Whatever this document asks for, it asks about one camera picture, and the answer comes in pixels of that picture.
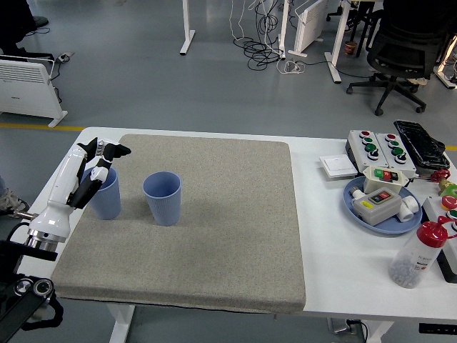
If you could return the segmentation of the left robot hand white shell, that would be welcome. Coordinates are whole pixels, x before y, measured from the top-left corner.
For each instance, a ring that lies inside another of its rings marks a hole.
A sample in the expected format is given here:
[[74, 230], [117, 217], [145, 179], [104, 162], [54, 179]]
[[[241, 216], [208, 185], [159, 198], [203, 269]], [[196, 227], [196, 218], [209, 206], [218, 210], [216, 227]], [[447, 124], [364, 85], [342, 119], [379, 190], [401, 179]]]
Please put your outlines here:
[[108, 178], [113, 160], [130, 148], [108, 139], [78, 143], [65, 157], [51, 188], [46, 208], [31, 220], [26, 244], [54, 251], [71, 233], [69, 217], [84, 208]]

